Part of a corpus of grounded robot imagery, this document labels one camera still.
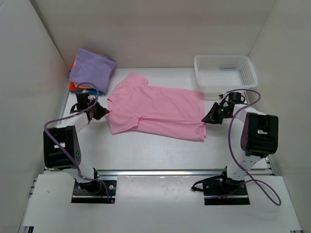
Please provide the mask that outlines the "pink t shirt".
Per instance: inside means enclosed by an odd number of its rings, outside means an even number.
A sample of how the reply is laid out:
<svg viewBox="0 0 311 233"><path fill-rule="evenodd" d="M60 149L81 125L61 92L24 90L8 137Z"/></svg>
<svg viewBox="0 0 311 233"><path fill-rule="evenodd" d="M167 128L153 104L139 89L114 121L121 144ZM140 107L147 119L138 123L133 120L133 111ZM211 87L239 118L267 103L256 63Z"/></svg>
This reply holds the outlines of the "pink t shirt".
<svg viewBox="0 0 311 233"><path fill-rule="evenodd" d="M204 95L199 91L152 86L130 73L107 98L112 134L127 131L204 141L207 130Z"/></svg>

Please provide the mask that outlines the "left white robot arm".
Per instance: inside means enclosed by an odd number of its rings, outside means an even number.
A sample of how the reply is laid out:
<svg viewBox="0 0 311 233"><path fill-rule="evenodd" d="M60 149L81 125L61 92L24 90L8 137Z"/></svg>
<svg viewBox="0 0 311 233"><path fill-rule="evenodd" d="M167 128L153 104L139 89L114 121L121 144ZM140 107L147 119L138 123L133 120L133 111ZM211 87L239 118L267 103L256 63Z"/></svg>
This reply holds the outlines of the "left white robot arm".
<svg viewBox="0 0 311 233"><path fill-rule="evenodd" d="M82 161L78 133L92 120L102 119L109 110L100 105L99 95L85 90L75 96L76 103L68 116L44 125L44 164L47 168L69 174L77 183L84 183L90 193L97 193L102 181L97 170Z"/></svg>

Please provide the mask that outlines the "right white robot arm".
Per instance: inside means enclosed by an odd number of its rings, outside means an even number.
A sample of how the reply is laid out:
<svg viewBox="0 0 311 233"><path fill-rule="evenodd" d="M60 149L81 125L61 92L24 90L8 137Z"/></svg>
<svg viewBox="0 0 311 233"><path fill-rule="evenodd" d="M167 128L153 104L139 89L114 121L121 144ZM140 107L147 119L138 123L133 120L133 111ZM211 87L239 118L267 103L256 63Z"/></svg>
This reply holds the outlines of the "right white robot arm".
<svg viewBox="0 0 311 233"><path fill-rule="evenodd" d="M222 124L224 119L231 119L228 128L228 146L233 163L226 166L222 179L218 181L218 190L230 194L235 186L244 182L244 177L261 159L274 154L278 148L278 117L261 113L251 104L245 103L245 97L235 89L220 95L221 101L215 102L202 119L206 124ZM240 152L233 155L231 146L231 128L233 120L243 123L240 139Z"/></svg>

